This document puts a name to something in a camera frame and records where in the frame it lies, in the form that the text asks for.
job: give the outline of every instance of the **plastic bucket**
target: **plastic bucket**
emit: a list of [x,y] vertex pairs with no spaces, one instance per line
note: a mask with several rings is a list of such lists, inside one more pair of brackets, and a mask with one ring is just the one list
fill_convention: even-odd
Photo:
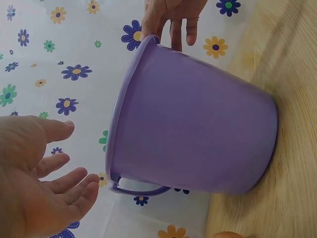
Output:
[[[148,36],[127,71],[108,135],[111,190],[153,196],[171,187],[243,194],[271,159],[278,117],[271,96]],[[119,187],[121,178],[160,185]]]

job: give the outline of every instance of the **orange object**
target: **orange object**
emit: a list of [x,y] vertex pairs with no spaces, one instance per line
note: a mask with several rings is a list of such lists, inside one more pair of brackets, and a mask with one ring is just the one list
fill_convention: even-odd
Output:
[[244,237],[234,232],[220,232],[213,235],[212,238],[244,238]]

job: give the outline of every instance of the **finger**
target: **finger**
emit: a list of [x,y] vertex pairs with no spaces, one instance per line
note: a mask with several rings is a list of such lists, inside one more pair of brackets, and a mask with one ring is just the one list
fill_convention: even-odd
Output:
[[182,51],[182,20],[171,22],[169,34],[172,41],[172,49]]
[[76,168],[63,177],[53,181],[44,181],[43,184],[45,184],[53,193],[63,194],[79,184],[87,173],[85,168]]
[[40,124],[46,132],[46,143],[53,141],[61,141],[70,137],[75,129],[72,121],[61,122],[58,120],[40,119],[32,117],[38,124]]
[[197,39],[197,23],[198,18],[187,19],[186,24],[186,42],[189,46],[192,46]]
[[85,188],[90,184],[91,182],[99,183],[99,177],[95,174],[90,174],[83,181],[81,181],[80,184],[78,184],[73,189],[69,190],[65,194],[63,194],[63,199],[66,202],[67,205],[70,205],[74,203],[83,193]]
[[69,155],[65,153],[45,157],[40,160],[36,167],[31,171],[31,174],[39,179],[44,178],[50,173],[63,167],[69,160]]
[[142,20],[141,41],[150,34],[155,34],[159,27],[159,22],[167,11],[164,0],[150,1],[146,6],[146,12]]
[[81,220],[94,205],[98,196],[99,185],[97,182],[89,183],[82,191],[79,198],[69,205],[72,220]]
[[159,25],[158,25],[158,30],[157,30],[157,33],[156,33],[156,35],[158,36],[158,38],[160,40],[162,38],[163,28],[164,28],[166,22],[167,22],[166,18],[161,18],[160,19],[160,22],[159,22]]

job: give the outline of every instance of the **hand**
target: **hand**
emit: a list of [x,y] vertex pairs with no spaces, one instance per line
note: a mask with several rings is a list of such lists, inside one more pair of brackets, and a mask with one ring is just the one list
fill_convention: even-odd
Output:
[[73,131],[71,121],[0,117],[0,230],[7,229],[6,237],[55,235],[95,203],[99,177],[86,176],[84,168],[39,181],[69,161],[64,153],[43,158],[46,145],[67,139]]
[[161,38],[163,27],[167,20],[170,20],[171,46],[177,51],[182,51],[182,20],[187,19],[186,42],[192,46],[197,38],[199,14],[206,3],[207,0],[145,0],[141,40],[150,34]]

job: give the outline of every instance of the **wood grain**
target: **wood grain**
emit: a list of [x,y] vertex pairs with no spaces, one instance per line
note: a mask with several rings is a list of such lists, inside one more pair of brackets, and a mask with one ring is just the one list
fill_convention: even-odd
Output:
[[317,238],[317,0],[259,0],[229,72],[272,94],[278,140],[253,190],[211,196],[206,237]]

